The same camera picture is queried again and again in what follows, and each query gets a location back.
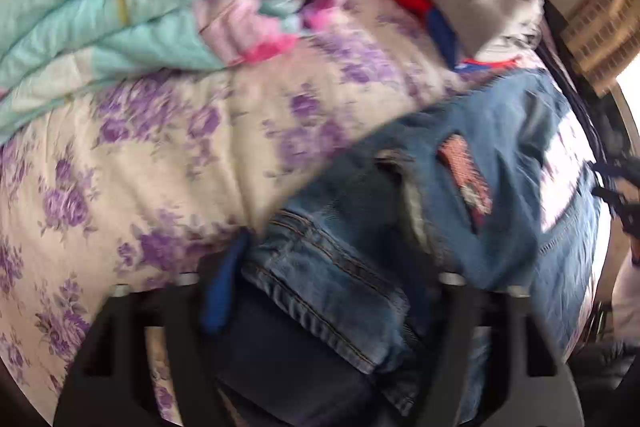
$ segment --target brown patterned textile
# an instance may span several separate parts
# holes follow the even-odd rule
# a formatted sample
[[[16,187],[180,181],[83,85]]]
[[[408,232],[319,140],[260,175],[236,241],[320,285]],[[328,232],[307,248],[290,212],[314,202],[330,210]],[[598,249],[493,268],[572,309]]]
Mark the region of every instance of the brown patterned textile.
[[[583,0],[562,39],[576,71],[603,96],[640,52],[640,0]]]

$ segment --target blue denim jeans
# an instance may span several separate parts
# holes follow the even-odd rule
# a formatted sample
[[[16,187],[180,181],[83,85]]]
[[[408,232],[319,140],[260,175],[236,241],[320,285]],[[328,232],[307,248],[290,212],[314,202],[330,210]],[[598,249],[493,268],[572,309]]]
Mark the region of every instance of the blue denim jeans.
[[[574,243],[566,234],[548,241],[540,230],[540,173],[567,110],[548,73],[518,70],[384,126],[286,202],[243,276],[367,374],[404,367],[433,330],[441,309],[418,276],[419,255],[482,289],[518,284],[541,303],[561,301],[562,311],[546,318],[562,330],[564,309],[579,309],[584,289],[559,288],[558,272],[543,262],[562,260],[557,268],[572,280]],[[436,157],[452,134],[465,137],[490,189],[492,212],[479,230]],[[595,206],[591,197],[582,204]],[[393,400],[401,410],[411,387]]]

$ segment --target mattress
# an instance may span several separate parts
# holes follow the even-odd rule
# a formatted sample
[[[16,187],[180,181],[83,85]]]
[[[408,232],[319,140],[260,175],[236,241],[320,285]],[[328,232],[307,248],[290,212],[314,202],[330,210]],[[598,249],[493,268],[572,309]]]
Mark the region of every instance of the mattress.
[[[542,67],[533,53],[522,67]],[[67,368],[111,285],[150,289],[220,252],[340,150],[380,125],[472,87],[392,0],[348,0],[292,52],[215,74],[160,71],[78,96],[0,154],[0,356],[52,421]],[[573,113],[545,156],[543,228],[585,160]],[[591,309],[609,239],[600,213]],[[161,331],[150,331],[158,404],[179,421]]]

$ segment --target bedsheet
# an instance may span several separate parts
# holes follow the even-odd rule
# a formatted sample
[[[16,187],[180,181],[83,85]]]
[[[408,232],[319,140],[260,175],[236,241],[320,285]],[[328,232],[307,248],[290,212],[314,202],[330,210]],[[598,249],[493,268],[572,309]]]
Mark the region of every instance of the bedsheet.
[[[533,54],[521,64],[542,66]],[[239,225],[261,230],[354,140],[482,80],[447,70],[392,0],[349,0],[286,55],[214,74],[160,71],[32,121],[0,152],[2,360],[51,421],[111,285],[148,289],[193,269]],[[545,157],[545,229],[590,158],[569,113]],[[600,215],[582,324],[608,243]],[[148,343],[159,407],[179,422],[161,331]]]

